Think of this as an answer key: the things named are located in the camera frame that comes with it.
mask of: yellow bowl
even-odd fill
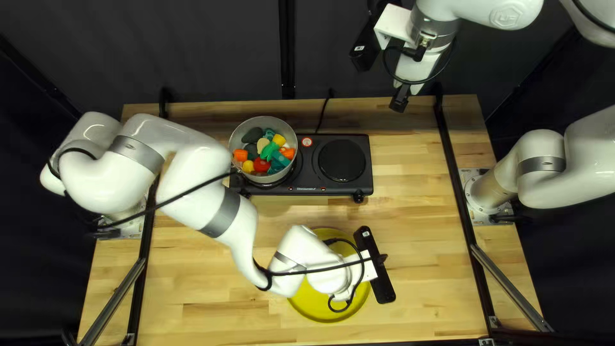
[[[318,236],[318,239],[321,240],[329,238],[344,238],[354,243],[354,239],[352,239],[351,236],[335,228],[316,228],[312,231],[314,231],[314,233]],[[331,244],[330,248],[344,257],[356,253],[350,245],[341,241]],[[288,302],[290,302],[290,305],[295,308],[298,313],[309,318],[310,320],[321,323],[343,321],[357,313],[357,311],[367,300],[371,288],[368,282],[359,284],[350,307],[348,307],[348,309],[344,312],[337,313],[329,310],[327,305],[329,296],[316,291],[307,281],[307,279],[303,280],[301,286],[299,287],[299,291],[297,291],[295,296],[289,298]],[[331,306],[333,308],[340,309],[346,306],[346,302],[332,302]]]

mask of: power cord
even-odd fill
[[[180,199],[180,198],[182,198],[182,197],[184,197],[184,196],[186,196],[186,195],[188,195],[188,194],[190,194],[192,192],[195,192],[196,190],[198,190],[198,189],[200,189],[200,188],[202,188],[204,186],[207,186],[207,185],[209,185],[209,184],[211,184],[213,182],[216,182],[216,181],[218,181],[220,179],[224,179],[226,177],[229,177],[232,174],[237,174],[237,173],[236,172],[227,172],[227,173],[224,173],[224,174],[220,174],[217,177],[211,178],[210,180],[208,180],[206,182],[202,182],[202,183],[196,185],[195,187],[189,188],[188,190],[186,190],[186,191],[184,191],[184,192],[182,192],[182,193],[180,193],[178,195],[175,195],[174,197],[171,197],[171,198],[167,199],[164,202],[160,202],[160,203],[158,203],[157,205],[155,205],[153,207],[149,207],[149,208],[145,209],[144,211],[140,211],[140,212],[138,212],[136,214],[133,214],[133,215],[128,216],[128,217],[126,217],[124,219],[121,219],[121,220],[109,223],[107,225],[100,225],[100,226],[98,226],[98,228],[100,229],[100,228],[115,227],[115,226],[121,225],[122,223],[126,223],[128,221],[134,220],[137,217],[143,216],[143,215],[145,215],[145,214],[147,214],[147,213],[149,213],[151,211],[155,211],[156,209],[160,209],[160,208],[162,208],[162,207],[164,207],[164,206],[166,206],[166,205],[168,205],[170,203],[173,203],[176,200],[178,200],[178,199]]]
[[[265,276],[267,277],[267,286],[264,287],[264,288],[260,288],[260,287],[257,286],[257,288],[260,289],[261,291],[268,291],[271,288],[271,286],[272,286],[272,277],[273,276],[289,276],[289,275],[305,275],[305,274],[311,274],[311,273],[321,273],[321,272],[328,272],[329,270],[335,270],[335,269],[350,267],[351,265],[355,265],[355,264],[361,264],[361,276],[359,277],[358,282],[352,288],[352,292],[350,294],[350,299],[348,299],[346,301],[346,306],[344,308],[341,308],[341,309],[333,308],[331,306],[331,301],[333,300],[333,296],[329,297],[329,300],[327,302],[327,305],[328,305],[329,309],[331,311],[333,311],[333,312],[339,313],[339,312],[344,312],[344,311],[348,310],[348,308],[352,304],[352,300],[354,298],[354,294],[357,291],[357,288],[358,288],[359,284],[363,280],[363,276],[365,274],[365,262],[370,261],[371,257],[368,257],[368,258],[364,259],[363,256],[361,255],[361,252],[357,248],[357,246],[352,241],[349,241],[348,239],[344,239],[344,238],[331,238],[331,239],[327,239],[327,240],[325,240],[323,242],[328,246],[328,245],[331,245],[331,244],[333,244],[335,242],[338,242],[338,241],[343,241],[343,242],[349,244],[350,246],[352,246],[352,248],[357,252],[357,255],[359,255],[359,260],[348,262],[348,263],[344,263],[344,264],[339,264],[339,265],[332,265],[331,267],[326,267],[326,268],[298,270],[296,272],[271,272],[268,269],[265,269],[265,268],[261,267],[260,265],[258,265],[256,260],[254,260],[254,264],[256,265],[256,267],[261,272],[263,272],[265,274]]]
[[[322,109],[320,110],[320,118],[318,119],[318,125],[316,126],[316,130],[314,130],[314,134],[318,133],[320,129],[320,125],[322,125],[322,120],[325,117],[325,108],[327,107],[327,103],[330,99],[333,98],[333,89],[329,88],[327,91],[327,98],[325,99],[325,103],[322,104]]]
[[[354,293],[357,291],[357,287],[359,286],[361,281],[363,281],[363,275],[365,274],[365,262],[363,261],[363,256],[361,256],[361,252],[359,251],[357,246],[352,243],[352,241],[349,241],[348,239],[344,239],[344,238],[332,238],[332,239],[328,239],[328,240],[329,241],[332,240],[333,242],[331,242],[331,243],[335,243],[336,241],[343,241],[343,242],[349,244],[350,246],[352,246],[352,248],[355,251],[357,251],[357,255],[359,255],[359,260],[361,261],[361,275],[359,276],[359,280],[357,281],[357,283],[352,288],[352,292],[350,293],[350,298],[346,301],[346,306],[341,308],[341,309],[333,308],[331,306],[331,301],[333,300],[333,296],[329,297],[329,300],[327,301],[327,306],[329,307],[329,310],[331,310],[333,312],[344,312],[344,311],[348,310],[348,308],[352,304],[352,300],[354,299]]]
[[[424,83],[429,82],[432,79],[436,78],[438,76],[438,74],[440,74],[442,71],[444,71],[444,69],[448,66],[448,63],[451,61],[451,58],[453,57],[453,53],[456,51],[456,47],[457,47],[457,38],[454,38],[453,42],[451,42],[451,50],[449,51],[449,53],[448,53],[448,55],[446,57],[446,60],[444,61],[442,67],[438,71],[436,71],[435,73],[431,74],[427,78],[420,79],[418,81],[409,81],[407,79],[400,78],[395,73],[391,72],[391,68],[389,67],[389,64],[387,63],[387,58],[388,58],[388,52],[390,52],[392,50],[396,50],[396,51],[402,53],[403,55],[407,55],[409,57],[411,57],[411,56],[408,55],[407,51],[404,50],[402,47],[389,46],[389,47],[386,47],[384,49],[384,52],[383,52],[384,71],[386,71],[386,73],[389,76],[391,76],[394,80],[396,80],[396,81],[398,81],[400,83],[410,84],[410,85],[424,84]]]

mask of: double burner stove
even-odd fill
[[[283,179],[259,184],[233,174],[230,189],[246,197],[351,195],[355,203],[374,192],[367,135],[297,134],[297,139],[297,156]]]

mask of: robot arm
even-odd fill
[[[393,0],[380,0],[379,4],[382,2]],[[595,44],[615,47],[615,1],[560,2],[581,35]],[[536,19],[542,4],[543,0],[417,0],[409,10],[388,3],[373,29],[380,49],[392,46],[390,48],[405,52],[400,55],[394,73],[391,72],[392,68],[387,69],[394,77],[394,87],[399,88],[391,102],[391,109],[403,112],[407,96],[416,95],[421,90],[423,83],[413,81],[435,77],[437,72],[434,68],[453,43],[462,19],[500,30],[518,30]],[[391,43],[392,38],[401,40],[404,48]],[[354,51],[364,49],[363,44],[354,47],[350,54],[353,61],[357,59]],[[373,50],[378,48],[370,46],[366,51]],[[371,63],[365,62],[355,64],[371,66]]]
[[[615,192],[615,106],[572,123],[562,137],[529,131],[466,190],[471,205],[495,209],[518,194],[525,206],[570,206]]]
[[[215,139],[152,115],[137,114],[122,127],[101,113],[83,115],[41,172],[47,189],[65,192],[80,206],[119,220],[136,213],[138,203],[161,171],[166,157],[175,157],[156,193],[165,201],[223,175],[231,154]],[[256,207],[222,185],[221,179],[161,207],[175,220],[227,245],[239,271],[255,286],[295,295],[306,274],[266,275],[252,257],[258,225]],[[368,251],[362,256],[369,259]],[[305,226],[293,226],[280,242],[269,272],[286,273],[328,268],[356,261],[342,258]],[[373,262],[308,273],[307,280],[333,300],[348,300],[351,287],[377,277]]]

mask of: butcher block countertop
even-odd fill
[[[370,293],[348,320],[322,324],[294,311],[286,298],[261,292],[236,269],[222,244],[157,212],[147,269],[138,344],[321,345],[468,339],[485,336],[476,283],[455,204],[431,96],[411,97],[403,114],[390,98],[331,99],[319,133],[370,136],[374,193],[363,204],[345,196],[253,196],[259,213],[254,257],[269,263],[292,226],[369,226],[397,294],[378,304]],[[173,103],[170,120],[226,143],[255,115],[285,120],[313,133],[323,100]],[[447,95],[444,112],[457,163],[491,167],[495,158],[475,95]],[[157,104],[125,105],[122,120],[158,114]],[[477,227],[481,248],[539,310],[516,229]],[[140,241],[98,241],[79,338],[134,264]],[[487,274],[504,326],[530,329]],[[130,294],[98,340],[117,345],[126,333]]]

